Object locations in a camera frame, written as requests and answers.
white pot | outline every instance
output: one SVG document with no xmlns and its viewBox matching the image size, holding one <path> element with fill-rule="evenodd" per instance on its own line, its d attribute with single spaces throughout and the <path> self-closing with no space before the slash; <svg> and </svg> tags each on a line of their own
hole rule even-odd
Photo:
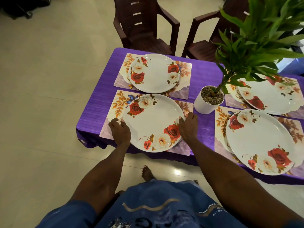
<svg viewBox="0 0 304 228">
<path fill-rule="evenodd" d="M 223 100 L 220 104 L 218 105 L 211 105 L 207 102 L 205 102 L 205 100 L 202 98 L 201 96 L 201 91 L 199 92 L 199 94 L 197 95 L 195 101 L 194 101 L 194 108 L 196 109 L 197 112 L 201 113 L 201 114 L 210 114 L 212 111 L 214 111 L 220 104 L 223 103 L 223 101 L 225 100 L 225 95 L 223 94 L 223 92 L 220 90 L 220 92 L 223 95 Z"/>
</svg>

purple tablecloth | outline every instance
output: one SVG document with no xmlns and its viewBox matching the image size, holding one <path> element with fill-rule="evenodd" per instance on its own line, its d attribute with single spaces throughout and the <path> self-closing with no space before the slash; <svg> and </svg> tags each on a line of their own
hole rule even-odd
<svg viewBox="0 0 304 228">
<path fill-rule="evenodd" d="M 104 124 L 104 121 L 106 119 L 106 116 L 108 114 L 109 108 L 111 107 L 115 93 L 119 89 L 118 87 L 113 86 L 113 84 L 127 53 L 133 53 L 139 55 L 147 54 L 147 52 L 144 51 L 125 49 L 125 48 L 116 48 L 113 51 L 76 126 L 77 137 L 87 148 L 93 148 L 99 146 L 102 149 L 105 149 L 107 145 L 116 146 L 113 140 L 100 138 L 99 134 Z M 188 102 L 192 102 L 192 103 L 194 102 L 202 87 L 206 85 L 216 86 L 222 80 L 222 72 L 216 66 L 215 63 L 193 60 L 182 57 L 174 57 L 174 56 L 169 56 L 169 57 L 171 57 L 174 61 L 192 63 L 189 99 L 187 100 Z M 292 76 L 292 75 L 290 75 L 289 77 L 297 78 L 302 90 L 304 89 L 304 77 Z M 198 114 L 198 119 L 199 119 L 198 139 L 201 142 L 203 142 L 206 146 L 214 150 L 215 113 L 212 112 L 211 114 L 208 115 L 202 115 L 197 113 L 195 109 L 194 109 L 194 113 Z M 127 152 L 144 153 L 148 157 L 154 159 L 165 158 L 168 160 L 181 161 L 188 165 L 196 165 L 196 166 L 198 165 L 192 153 L 190 156 L 185 156 L 185 155 L 170 153 L 170 152 L 148 153 L 141 151 L 132 145 L 129 147 Z M 266 183 L 304 185 L 303 178 L 287 176 L 287 175 L 267 176 L 257 173 L 245 166 L 242 167 L 246 171 L 248 171 L 254 178 L 258 178 Z"/>
</svg>

potted plant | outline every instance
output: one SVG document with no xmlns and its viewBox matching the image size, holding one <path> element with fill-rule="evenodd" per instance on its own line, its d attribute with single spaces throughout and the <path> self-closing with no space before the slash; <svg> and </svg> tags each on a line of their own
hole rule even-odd
<svg viewBox="0 0 304 228">
<path fill-rule="evenodd" d="M 240 32 L 219 31 L 223 43 L 215 57 L 223 73 L 222 82 L 217 86 L 204 87 L 197 96 L 194 107 L 202 114 L 211 113 L 224 101 L 228 94 L 226 84 L 245 86 L 238 81 L 265 81 L 257 74 L 275 79 L 278 76 L 276 63 L 283 58 L 299 58 L 304 54 L 288 50 L 291 45 L 304 39 L 304 34 L 293 35 L 292 31 L 304 28 L 304 0 L 248 0 L 249 12 L 245 21 L 226 14 L 221 15 L 240 28 Z"/>
</svg>

floral plate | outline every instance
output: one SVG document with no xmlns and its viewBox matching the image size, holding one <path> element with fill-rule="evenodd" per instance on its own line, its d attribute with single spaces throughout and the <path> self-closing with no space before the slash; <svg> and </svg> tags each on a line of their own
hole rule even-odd
<svg viewBox="0 0 304 228">
<path fill-rule="evenodd" d="M 133 86 L 146 93 L 163 93 L 178 82 L 178 65 L 169 57 L 150 53 L 135 59 L 130 65 L 128 79 Z"/>
<path fill-rule="evenodd" d="M 266 81 L 255 82 L 239 79 L 248 87 L 238 87 L 241 96 L 254 108 L 268 114 L 282 115 L 296 111 L 303 105 L 301 90 L 296 81 L 289 78 L 274 76 L 275 80 L 258 74 Z"/>
<path fill-rule="evenodd" d="M 147 152 L 162 152 L 175 146 L 181 136 L 179 105 L 160 94 L 143 95 L 133 100 L 124 111 L 123 119 L 131 131 L 131 144 Z"/>
<path fill-rule="evenodd" d="M 238 159 L 262 174 L 286 173 L 297 158 L 288 130 L 277 119 L 258 110 L 234 113 L 227 122 L 226 136 Z"/>
</svg>

hand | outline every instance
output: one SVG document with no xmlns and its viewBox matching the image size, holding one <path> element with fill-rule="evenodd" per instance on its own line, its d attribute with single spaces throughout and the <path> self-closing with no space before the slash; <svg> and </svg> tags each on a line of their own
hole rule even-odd
<svg viewBox="0 0 304 228">
<path fill-rule="evenodd" d="M 121 119 L 121 125 L 118 124 L 118 119 L 114 118 L 109 122 L 109 127 L 111 128 L 112 135 L 116 145 L 130 145 L 131 141 L 131 132 L 129 127 L 126 125 L 125 121 Z"/>
<path fill-rule="evenodd" d="M 197 115 L 190 112 L 185 121 L 182 117 L 179 117 L 178 127 L 179 133 L 185 142 L 188 142 L 192 138 L 196 138 L 198 128 Z"/>
</svg>

